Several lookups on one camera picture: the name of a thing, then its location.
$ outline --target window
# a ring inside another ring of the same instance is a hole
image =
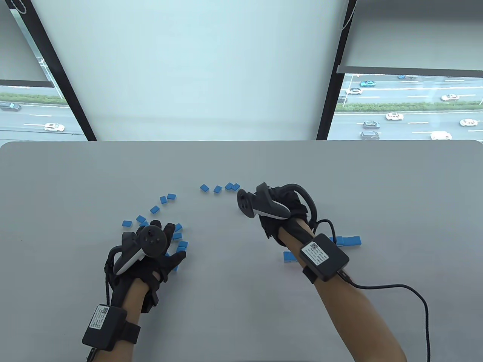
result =
[[[375,85],[337,104],[328,139],[361,139],[364,122],[371,121],[380,124],[380,139],[483,142],[482,78],[346,74],[342,89],[363,82]]]
[[[20,14],[17,10],[11,12],[54,87],[0,85],[0,146],[10,141],[85,141],[79,123]]]

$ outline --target gloved hand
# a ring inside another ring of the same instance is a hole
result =
[[[291,214],[290,219],[302,219],[303,221],[307,222],[307,208],[300,202],[300,199],[295,191],[283,191],[281,187],[274,187],[269,188],[269,194],[273,201],[288,207]],[[278,220],[260,215],[258,217],[260,218],[260,223],[262,224],[263,230],[265,230],[267,238],[272,237],[280,245],[286,246],[278,238],[278,232],[288,219]]]
[[[161,222],[158,220],[151,221],[150,225],[159,227],[161,230]],[[126,283],[128,279],[139,278],[149,286],[149,292],[144,298],[144,303],[142,307],[142,313],[147,313],[152,306],[157,304],[156,291],[159,289],[159,285],[162,282],[168,281],[168,274],[186,257],[185,251],[180,251],[172,256],[166,256],[166,251],[170,247],[171,239],[173,237],[175,225],[172,223],[166,224],[164,227],[164,234],[166,235],[166,247],[162,251],[161,255],[156,258],[150,258],[145,256],[142,260],[136,261],[128,270],[119,276],[115,276],[112,280],[111,287],[113,289],[113,303],[122,304],[124,300],[124,293],[117,293],[117,286]],[[144,226],[141,226],[136,234],[139,235]],[[157,273],[160,278],[157,278],[153,273]]]

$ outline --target car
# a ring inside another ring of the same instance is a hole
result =
[[[43,128],[46,131],[63,132],[65,129],[65,126],[60,125],[58,123],[47,123]]]
[[[404,119],[404,115],[401,113],[390,112],[386,114],[386,119],[388,121],[402,121]]]
[[[18,103],[12,102],[0,102],[0,110],[18,112],[22,109],[22,106]]]
[[[378,140],[380,137],[379,137],[379,133],[376,131],[363,131],[361,132],[361,138],[369,141],[369,140]]]
[[[459,96],[456,94],[446,94],[445,96],[441,96],[441,100],[443,102],[450,102],[450,101],[456,101],[459,99]]]
[[[475,126],[475,125],[478,125],[478,121],[474,120],[474,119],[462,119],[461,121],[459,121],[459,124],[462,125],[462,126],[468,126],[468,127],[471,127],[471,126]]]
[[[375,121],[365,121],[362,124],[362,128],[364,129],[379,129],[381,128],[381,125]]]
[[[399,79],[414,79],[417,78],[417,75],[398,75]]]
[[[363,81],[363,82],[359,83],[359,85],[361,87],[371,88],[371,87],[376,86],[376,82],[374,82],[374,81]]]
[[[453,136],[451,136],[451,134],[446,131],[434,131],[431,132],[431,139],[453,139]]]
[[[351,89],[349,89],[349,91],[347,92],[347,94],[359,95],[359,94],[362,94],[362,89],[360,89],[360,88],[351,88]]]

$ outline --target white car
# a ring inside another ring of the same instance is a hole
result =
[[[459,96],[457,96],[456,94],[447,94],[447,95],[441,97],[441,100],[443,102],[455,101],[455,100],[458,100],[458,99],[459,99]]]
[[[453,139],[453,137],[451,136],[450,133],[448,133],[446,131],[435,131],[435,132],[431,132],[431,139],[432,140],[435,140],[435,139]]]
[[[347,91],[347,94],[352,94],[352,95],[359,95],[362,94],[362,89],[360,88],[351,88]]]
[[[52,132],[63,132],[65,129],[64,125],[60,125],[58,123],[47,123],[43,127],[46,131],[52,131]]]
[[[404,119],[404,116],[401,113],[390,112],[386,114],[386,119],[388,121],[402,121]]]
[[[462,125],[462,126],[471,127],[471,126],[474,126],[474,125],[478,125],[478,121],[468,118],[468,119],[462,119],[461,121],[459,121],[459,124]]]

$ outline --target table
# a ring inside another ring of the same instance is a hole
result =
[[[189,247],[142,316],[134,361],[351,360],[300,266],[283,263],[283,248],[242,215],[235,193],[212,192],[265,181],[302,185],[337,235],[361,236],[361,247],[345,249],[356,282],[406,283],[426,298],[433,361],[481,360],[482,162],[470,140],[7,143],[3,359],[84,360],[121,222],[137,225],[159,205]],[[167,193],[177,199],[162,206]],[[422,303],[406,290],[367,295],[408,360],[425,360]]]

